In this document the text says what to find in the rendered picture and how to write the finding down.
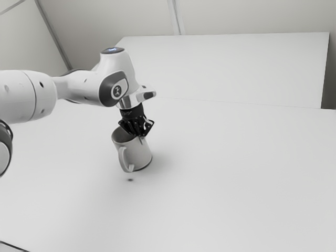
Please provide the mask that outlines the white mug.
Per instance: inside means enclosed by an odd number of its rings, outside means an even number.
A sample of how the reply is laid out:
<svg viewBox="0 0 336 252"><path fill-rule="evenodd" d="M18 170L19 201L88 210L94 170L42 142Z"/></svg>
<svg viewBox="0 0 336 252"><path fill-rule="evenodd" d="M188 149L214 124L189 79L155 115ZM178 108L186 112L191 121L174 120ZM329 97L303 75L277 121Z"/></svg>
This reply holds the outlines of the white mug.
<svg viewBox="0 0 336 252"><path fill-rule="evenodd" d="M122 170L126 173L140 171L152 161L150 147L143 136L128 134L121 127L117 127L111 140L117 150L118 160Z"/></svg>

